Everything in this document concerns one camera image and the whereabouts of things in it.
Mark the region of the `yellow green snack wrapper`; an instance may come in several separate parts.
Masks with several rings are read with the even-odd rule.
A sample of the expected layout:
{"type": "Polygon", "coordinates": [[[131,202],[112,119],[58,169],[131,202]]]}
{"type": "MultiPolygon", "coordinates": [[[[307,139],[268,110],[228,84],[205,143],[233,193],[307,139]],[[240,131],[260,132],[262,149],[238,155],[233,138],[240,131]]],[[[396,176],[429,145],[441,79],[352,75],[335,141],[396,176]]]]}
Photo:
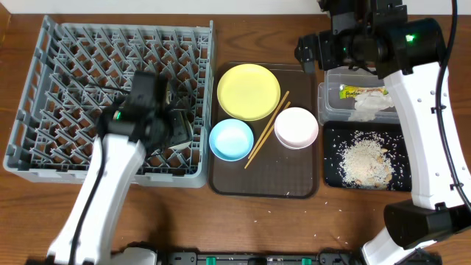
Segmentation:
{"type": "Polygon", "coordinates": [[[339,86],[339,98],[340,99],[348,99],[348,98],[356,98],[358,95],[363,93],[369,92],[378,92],[382,95],[387,95],[389,92],[386,90],[384,86],[381,87],[370,87],[370,88],[363,88],[353,85],[340,85],[339,86]]]}

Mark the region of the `white napkin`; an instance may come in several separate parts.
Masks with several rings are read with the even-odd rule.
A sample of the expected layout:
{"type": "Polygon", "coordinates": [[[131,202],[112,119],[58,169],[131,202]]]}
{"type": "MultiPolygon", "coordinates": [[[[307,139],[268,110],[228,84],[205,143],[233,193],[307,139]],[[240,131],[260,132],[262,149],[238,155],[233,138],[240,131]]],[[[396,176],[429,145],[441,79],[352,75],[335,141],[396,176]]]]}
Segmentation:
{"type": "Polygon", "coordinates": [[[365,92],[355,98],[355,109],[348,121],[372,121],[377,112],[390,107],[394,107],[394,103],[389,94],[380,91],[365,92]]]}

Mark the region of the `light blue bowl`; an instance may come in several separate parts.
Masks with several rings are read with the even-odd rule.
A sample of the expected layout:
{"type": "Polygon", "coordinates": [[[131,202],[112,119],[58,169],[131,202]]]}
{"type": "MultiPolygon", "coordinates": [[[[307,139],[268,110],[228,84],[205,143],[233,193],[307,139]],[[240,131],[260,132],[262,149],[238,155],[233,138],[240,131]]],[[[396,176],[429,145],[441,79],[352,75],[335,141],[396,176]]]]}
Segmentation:
{"type": "Polygon", "coordinates": [[[210,131],[209,146],[219,159],[233,162],[252,151],[254,135],[248,124],[238,119],[225,119],[210,131]]]}

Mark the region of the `yellow round plate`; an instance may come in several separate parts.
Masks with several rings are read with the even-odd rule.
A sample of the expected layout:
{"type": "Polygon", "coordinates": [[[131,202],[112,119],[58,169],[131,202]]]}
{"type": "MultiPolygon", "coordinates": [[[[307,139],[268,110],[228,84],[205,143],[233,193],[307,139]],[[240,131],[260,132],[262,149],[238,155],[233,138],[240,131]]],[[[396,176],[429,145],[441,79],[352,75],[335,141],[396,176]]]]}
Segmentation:
{"type": "Polygon", "coordinates": [[[241,64],[226,71],[217,86],[217,99],[229,116],[243,121],[267,117],[280,101],[277,77],[256,64],[241,64]]]}

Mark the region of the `white paper cup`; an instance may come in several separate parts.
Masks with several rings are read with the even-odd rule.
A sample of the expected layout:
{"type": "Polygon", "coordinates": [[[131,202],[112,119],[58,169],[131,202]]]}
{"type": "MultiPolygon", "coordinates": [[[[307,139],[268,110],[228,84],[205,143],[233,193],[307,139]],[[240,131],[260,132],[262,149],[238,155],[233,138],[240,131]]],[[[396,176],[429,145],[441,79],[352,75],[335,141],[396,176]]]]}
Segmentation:
{"type": "Polygon", "coordinates": [[[170,125],[170,136],[166,148],[185,149],[192,141],[192,127],[188,120],[190,103],[187,96],[180,96],[171,86],[166,89],[164,116],[170,125]]]}

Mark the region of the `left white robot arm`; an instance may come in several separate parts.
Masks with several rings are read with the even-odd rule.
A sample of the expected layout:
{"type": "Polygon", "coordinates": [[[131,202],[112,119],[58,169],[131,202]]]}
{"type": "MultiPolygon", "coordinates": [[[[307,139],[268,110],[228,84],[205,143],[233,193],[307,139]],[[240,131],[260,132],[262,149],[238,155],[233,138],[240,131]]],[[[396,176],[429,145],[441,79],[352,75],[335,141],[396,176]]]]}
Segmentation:
{"type": "Polygon", "coordinates": [[[130,93],[106,107],[96,124],[91,164],[74,207],[46,255],[46,264],[157,264],[158,253],[136,243],[111,244],[130,184],[145,157],[191,141],[186,106],[166,93],[130,93]]]}

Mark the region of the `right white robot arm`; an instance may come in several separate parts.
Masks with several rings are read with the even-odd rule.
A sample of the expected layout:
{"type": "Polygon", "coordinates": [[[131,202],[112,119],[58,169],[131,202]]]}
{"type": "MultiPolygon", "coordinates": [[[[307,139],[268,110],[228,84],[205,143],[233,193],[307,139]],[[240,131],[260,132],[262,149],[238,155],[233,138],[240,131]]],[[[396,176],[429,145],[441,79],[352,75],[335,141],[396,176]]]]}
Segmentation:
{"type": "Polygon", "coordinates": [[[398,264],[470,228],[470,171],[450,106],[447,65],[454,37],[433,18],[410,21],[397,0],[322,0],[331,28],[302,36],[302,69],[363,69],[383,80],[411,167],[411,198],[387,205],[385,226],[354,264],[398,264]]]}

